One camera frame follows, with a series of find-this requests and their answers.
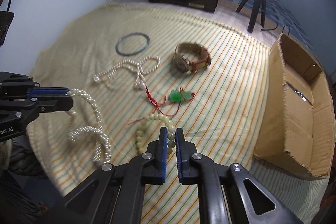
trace blue wall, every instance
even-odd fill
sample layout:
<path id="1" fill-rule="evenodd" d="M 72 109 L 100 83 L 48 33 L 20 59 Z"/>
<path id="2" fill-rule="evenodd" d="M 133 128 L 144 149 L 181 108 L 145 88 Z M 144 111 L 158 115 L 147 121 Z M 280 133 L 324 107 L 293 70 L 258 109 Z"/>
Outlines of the blue wall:
<path id="1" fill-rule="evenodd" d="M 336 0 L 280 0 L 280 4 L 300 22 L 326 72 L 335 72 Z"/>

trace metal screw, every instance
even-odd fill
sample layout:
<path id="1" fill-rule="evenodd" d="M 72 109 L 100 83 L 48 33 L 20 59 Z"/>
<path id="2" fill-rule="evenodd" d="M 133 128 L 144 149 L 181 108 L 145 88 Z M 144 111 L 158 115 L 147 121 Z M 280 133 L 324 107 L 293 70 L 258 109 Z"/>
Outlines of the metal screw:
<path id="1" fill-rule="evenodd" d="M 112 165 L 112 164 L 109 164 L 109 163 L 107 163 L 107 164 L 103 164 L 103 165 L 101 166 L 101 168 L 103 169 L 103 171 L 110 171 L 110 170 L 112 169 L 112 167 L 113 167 L 113 165 Z"/>
<path id="2" fill-rule="evenodd" d="M 194 153 L 192 157 L 194 160 L 200 160 L 201 158 L 203 158 L 203 155 L 201 153 Z"/>
<path id="3" fill-rule="evenodd" d="M 233 171 L 240 171 L 242 169 L 242 166 L 240 164 L 232 164 L 231 169 Z"/>
<path id="4" fill-rule="evenodd" d="M 145 160 L 150 160 L 153 157 L 152 153 L 145 152 L 142 154 L 142 158 Z"/>

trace wristwatch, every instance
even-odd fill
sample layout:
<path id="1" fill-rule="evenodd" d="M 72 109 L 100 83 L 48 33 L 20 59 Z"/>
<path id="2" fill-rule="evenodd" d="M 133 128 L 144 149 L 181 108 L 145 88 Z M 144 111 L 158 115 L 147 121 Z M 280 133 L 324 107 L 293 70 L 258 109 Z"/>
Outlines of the wristwatch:
<path id="1" fill-rule="evenodd" d="M 199 55 L 198 61 L 189 61 L 181 52 L 193 52 Z M 208 50 L 197 43 L 180 43 L 176 46 L 173 62 L 181 72 L 196 72 L 211 64 Z"/>

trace red string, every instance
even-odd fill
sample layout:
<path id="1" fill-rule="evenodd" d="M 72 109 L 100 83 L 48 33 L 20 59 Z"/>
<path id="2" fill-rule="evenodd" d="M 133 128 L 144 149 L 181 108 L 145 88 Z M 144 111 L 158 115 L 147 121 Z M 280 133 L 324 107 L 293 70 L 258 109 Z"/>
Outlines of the red string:
<path id="1" fill-rule="evenodd" d="M 193 98 L 195 97 L 195 93 L 192 92 L 192 93 L 190 94 L 190 95 L 192 96 L 191 99 L 187 99 L 187 98 L 185 98 L 185 97 L 183 96 L 182 91 L 183 91 L 183 88 L 180 87 L 180 94 L 181 94 L 181 97 L 182 97 L 182 98 L 184 99 L 184 101 L 186 101 L 186 102 L 189 102 L 189 101 L 193 100 Z M 184 101 L 179 101 L 179 103 L 178 103 L 178 107 L 177 107 L 177 110 L 175 111 L 175 113 L 169 115 L 169 114 L 167 114 L 167 113 L 163 113 L 163 112 L 161 111 L 160 107 L 163 107 L 163 106 L 166 106 L 166 105 L 174 104 L 174 102 L 166 102 L 166 100 L 167 100 L 167 96 L 164 97 L 164 101 L 163 101 L 163 103 L 159 103 L 159 102 L 157 102 L 157 100 L 155 100 L 155 99 L 152 97 L 152 95 L 150 94 L 150 92 L 149 92 L 147 86 L 146 86 L 146 94 L 147 94 L 147 97 L 148 97 L 149 101 L 151 102 L 151 104 L 155 107 L 155 109 L 154 109 L 154 111 L 152 112 L 152 114 L 153 114 L 156 110 L 158 110 L 160 113 L 162 113 L 162 114 L 165 115 L 165 116 L 168 116 L 168 117 L 174 117 L 174 116 L 179 112 L 181 103 L 184 102 Z M 133 123 L 138 122 L 138 121 L 141 121 L 141 120 L 143 120 L 143 119 L 144 119 L 144 118 L 137 119 L 137 120 L 135 120 L 135 121 L 133 121 L 133 122 L 128 123 L 127 125 L 133 124 Z"/>

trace beaded bracelet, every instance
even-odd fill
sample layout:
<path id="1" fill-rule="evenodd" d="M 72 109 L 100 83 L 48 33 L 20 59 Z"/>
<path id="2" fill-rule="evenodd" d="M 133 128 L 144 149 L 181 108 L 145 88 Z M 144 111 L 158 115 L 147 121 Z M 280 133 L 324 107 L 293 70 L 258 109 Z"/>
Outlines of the beaded bracelet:
<path id="1" fill-rule="evenodd" d="M 136 146 L 138 148 L 138 151 L 140 154 L 145 153 L 146 150 L 143 147 L 144 143 L 143 141 L 143 135 L 146 131 L 146 129 L 149 126 L 149 122 L 153 121 L 153 120 L 158 120 L 158 121 L 162 121 L 164 122 L 166 128 L 168 129 L 168 143 L 167 143 L 167 157 L 169 157 L 169 155 L 171 153 L 173 153 L 173 148 L 175 147 L 175 126 L 172 124 L 172 121 L 165 115 L 163 115 L 162 113 L 160 114 L 150 114 L 148 116 L 145 117 L 145 119 L 142 121 L 141 125 L 138 126 L 138 130 L 136 132 Z"/>

